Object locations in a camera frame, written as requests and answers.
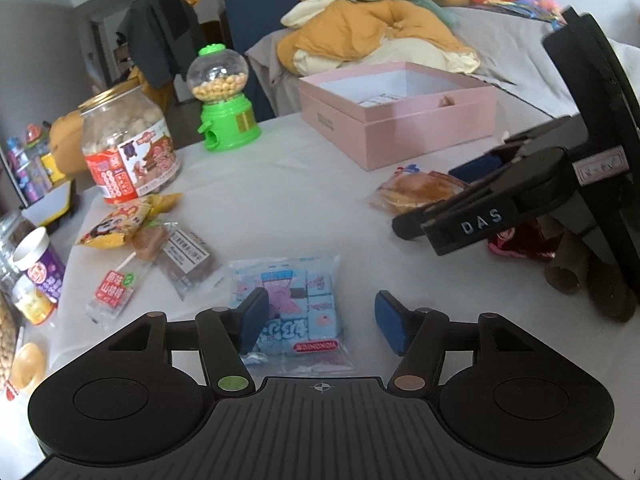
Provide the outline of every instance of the glass jar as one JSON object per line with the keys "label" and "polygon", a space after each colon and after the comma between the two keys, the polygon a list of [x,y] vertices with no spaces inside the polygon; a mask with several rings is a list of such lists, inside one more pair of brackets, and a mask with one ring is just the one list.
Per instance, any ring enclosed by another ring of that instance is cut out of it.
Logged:
{"label": "glass jar", "polygon": [[0,294],[0,392],[9,379],[14,361],[16,329],[9,306]]}
{"label": "glass jar", "polygon": [[125,203],[175,180],[180,165],[164,115],[136,80],[98,94],[79,110],[82,153],[105,202]]}
{"label": "glass jar", "polygon": [[11,256],[15,248],[36,226],[20,211],[12,211],[0,218],[0,291],[11,294],[22,273]]}
{"label": "glass jar", "polygon": [[206,104],[219,103],[242,91],[248,73],[244,57],[215,43],[200,49],[187,72],[187,86],[196,99]]}

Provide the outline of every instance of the gold jar lid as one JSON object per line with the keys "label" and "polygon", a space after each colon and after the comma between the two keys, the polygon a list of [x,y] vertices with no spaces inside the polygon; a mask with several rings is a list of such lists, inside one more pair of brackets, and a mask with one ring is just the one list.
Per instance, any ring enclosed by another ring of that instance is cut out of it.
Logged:
{"label": "gold jar lid", "polygon": [[78,107],[78,110],[80,110],[80,113],[83,114],[95,107],[108,103],[109,101],[114,100],[116,97],[120,97],[121,95],[126,94],[127,92],[130,92],[139,86],[140,82],[137,79],[126,80],[125,82],[119,83],[113,88],[109,88],[101,94],[92,97],[88,101],[85,101]]}

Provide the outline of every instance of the red snack bag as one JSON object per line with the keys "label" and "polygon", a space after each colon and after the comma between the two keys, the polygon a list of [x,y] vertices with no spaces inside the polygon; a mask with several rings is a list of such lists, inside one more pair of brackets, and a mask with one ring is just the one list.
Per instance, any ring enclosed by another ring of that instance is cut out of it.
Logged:
{"label": "red snack bag", "polygon": [[489,238],[489,250],[500,256],[550,262],[556,256],[561,236],[547,240],[533,219]]}

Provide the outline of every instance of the purple cup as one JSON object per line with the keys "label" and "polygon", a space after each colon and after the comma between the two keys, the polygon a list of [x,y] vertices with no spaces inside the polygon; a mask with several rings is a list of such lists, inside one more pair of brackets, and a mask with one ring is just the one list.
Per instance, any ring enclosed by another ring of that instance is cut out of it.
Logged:
{"label": "purple cup", "polygon": [[15,248],[14,265],[55,303],[60,300],[65,266],[53,247],[44,227],[29,233]]}

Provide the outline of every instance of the clear plastic globe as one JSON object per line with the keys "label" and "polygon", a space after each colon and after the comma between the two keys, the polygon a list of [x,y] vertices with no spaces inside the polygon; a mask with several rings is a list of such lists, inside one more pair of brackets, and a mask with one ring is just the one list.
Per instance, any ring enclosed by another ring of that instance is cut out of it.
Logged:
{"label": "clear plastic globe", "polygon": [[249,74],[240,54],[221,43],[204,47],[187,72],[187,86],[196,99],[207,104],[227,101],[239,94]]}

